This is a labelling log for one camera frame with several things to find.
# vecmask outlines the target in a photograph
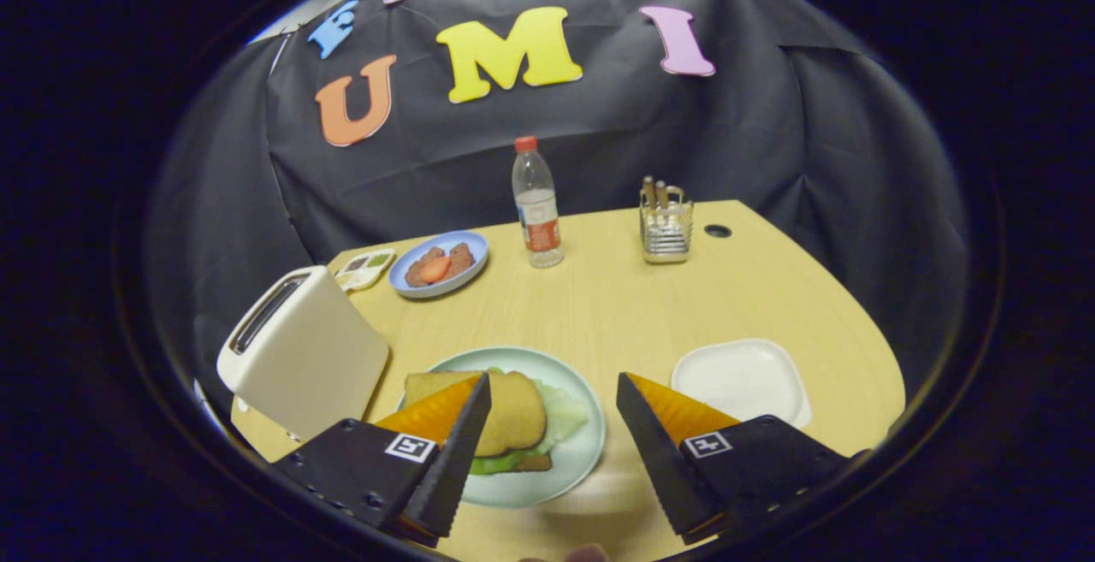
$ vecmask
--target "yellow letter m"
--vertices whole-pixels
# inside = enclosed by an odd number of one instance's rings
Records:
[[[511,90],[525,56],[529,56],[529,68],[523,80],[529,85],[581,79],[581,67],[570,61],[566,50],[564,19],[566,11],[558,5],[527,10],[517,16],[506,39],[477,21],[442,30],[437,41],[448,45],[452,58],[453,88],[449,101],[462,103],[491,93],[491,83],[480,79],[476,65],[503,89]]]

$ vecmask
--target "black cloth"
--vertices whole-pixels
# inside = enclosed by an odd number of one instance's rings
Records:
[[[564,215],[633,207],[646,174],[696,200],[747,204],[864,306],[908,397],[925,380],[963,306],[966,211],[923,111],[825,13],[803,0],[359,0],[354,32],[321,60],[308,37],[341,4],[246,48],[181,125],[149,265],[153,277],[176,271],[153,286],[154,301],[200,367],[293,266],[514,221],[512,141],[534,135]],[[481,73],[487,96],[450,103],[452,65],[437,34],[481,21],[505,37],[540,5],[567,9],[583,78],[540,88],[519,78],[507,91]],[[716,73],[661,70],[665,48],[642,5],[692,13]],[[358,144],[328,145],[316,91],[351,76],[347,113],[364,115],[357,73],[384,55],[397,58],[387,123]]]

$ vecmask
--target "pink letter i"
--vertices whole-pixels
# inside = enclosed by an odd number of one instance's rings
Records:
[[[654,21],[658,35],[661,36],[661,44],[666,48],[666,59],[661,60],[662,70],[670,74],[715,73],[715,64],[704,59],[695,36],[692,35],[692,27],[689,26],[692,13],[665,5],[643,5],[638,12]]]

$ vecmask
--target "white toaster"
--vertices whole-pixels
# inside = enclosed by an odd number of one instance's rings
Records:
[[[341,418],[361,418],[388,343],[324,266],[279,279],[235,324],[217,374],[247,404],[309,440]]]

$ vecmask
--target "toaster slot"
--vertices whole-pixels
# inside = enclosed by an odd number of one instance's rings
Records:
[[[247,346],[251,345],[251,341],[258,335],[258,332],[263,330],[263,326],[265,326],[270,320],[274,312],[276,312],[278,308],[286,302],[289,296],[292,295],[293,290],[297,290],[301,284],[304,284],[304,280],[308,279],[309,275],[310,274],[298,274],[286,278],[285,282],[283,282],[277,289],[270,293],[269,296],[266,297],[266,300],[251,313],[251,317],[247,318],[242,326],[240,326],[240,331],[229,344],[235,355],[242,355],[243,352],[246,351]]]

